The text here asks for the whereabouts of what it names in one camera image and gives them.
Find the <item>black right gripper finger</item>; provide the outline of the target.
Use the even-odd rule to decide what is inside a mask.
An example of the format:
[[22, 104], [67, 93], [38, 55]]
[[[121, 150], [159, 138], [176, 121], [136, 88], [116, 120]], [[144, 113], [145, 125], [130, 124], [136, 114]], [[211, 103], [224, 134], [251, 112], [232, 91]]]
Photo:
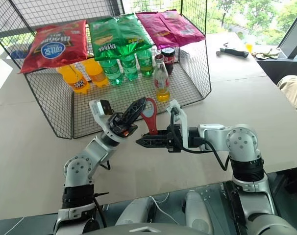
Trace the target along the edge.
[[138, 139], [136, 143], [145, 148], [168, 148], [167, 140], [161, 139]]
[[157, 134], [151, 134], [150, 132], [143, 134], [142, 138], [146, 140], [167, 140], [167, 130], [158, 130]]

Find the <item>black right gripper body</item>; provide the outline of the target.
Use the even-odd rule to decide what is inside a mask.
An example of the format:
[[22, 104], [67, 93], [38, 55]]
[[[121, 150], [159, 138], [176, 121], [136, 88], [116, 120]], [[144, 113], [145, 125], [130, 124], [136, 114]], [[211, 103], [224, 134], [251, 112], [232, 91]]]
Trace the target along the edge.
[[181, 152], [182, 136], [179, 124], [173, 126], [173, 131], [171, 125], [167, 127], [167, 140], [168, 152]]

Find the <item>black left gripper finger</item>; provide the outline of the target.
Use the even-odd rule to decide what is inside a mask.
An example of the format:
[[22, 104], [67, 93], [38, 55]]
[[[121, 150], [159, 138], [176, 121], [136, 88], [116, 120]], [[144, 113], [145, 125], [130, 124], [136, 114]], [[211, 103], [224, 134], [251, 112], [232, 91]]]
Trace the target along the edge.
[[131, 103], [127, 110], [123, 113], [123, 117], [138, 117], [146, 107], [147, 99], [139, 98]]
[[125, 111], [125, 124], [132, 124], [146, 107], [146, 101], [134, 101]]

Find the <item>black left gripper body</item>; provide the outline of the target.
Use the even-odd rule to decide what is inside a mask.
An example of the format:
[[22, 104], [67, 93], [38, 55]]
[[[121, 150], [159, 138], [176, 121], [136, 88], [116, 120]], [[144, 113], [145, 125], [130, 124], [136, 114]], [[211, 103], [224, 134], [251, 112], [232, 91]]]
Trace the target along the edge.
[[121, 112], [115, 112], [107, 121], [109, 129], [118, 137], [127, 138], [131, 136], [138, 128], [134, 124], [137, 117], [124, 115]]

